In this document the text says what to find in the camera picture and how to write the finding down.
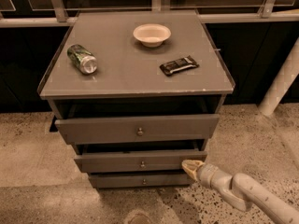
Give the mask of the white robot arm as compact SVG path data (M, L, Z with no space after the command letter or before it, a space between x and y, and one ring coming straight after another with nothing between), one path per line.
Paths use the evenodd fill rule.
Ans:
M203 187L216 190L232 207L247 212L255 204L276 224L299 224L299 212L249 175L230 175L198 160L185 160L186 174Z

